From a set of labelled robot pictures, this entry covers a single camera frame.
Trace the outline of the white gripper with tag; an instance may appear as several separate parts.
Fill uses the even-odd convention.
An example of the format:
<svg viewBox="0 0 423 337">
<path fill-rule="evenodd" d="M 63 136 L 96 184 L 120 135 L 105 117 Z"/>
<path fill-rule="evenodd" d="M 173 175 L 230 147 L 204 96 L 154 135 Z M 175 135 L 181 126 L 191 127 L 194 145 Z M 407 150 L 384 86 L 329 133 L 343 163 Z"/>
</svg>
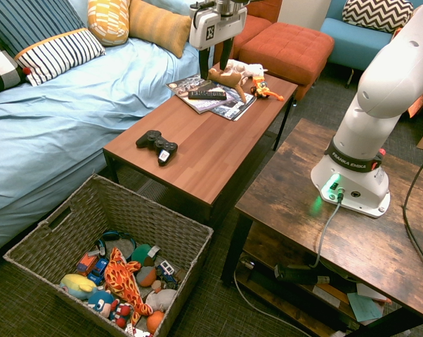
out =
<svg viewBox="0 0 423 337">
<path fill-rule="evenodd" d="M 211 46 L 221 43 L 219 69 L 224 71 L 235 36 L 243 31 L 247 8 L 243 1 L 200 1 L 190 5 L 189 43 L 199 50 L 200 77 L 208 78 Z"/>
</svg>

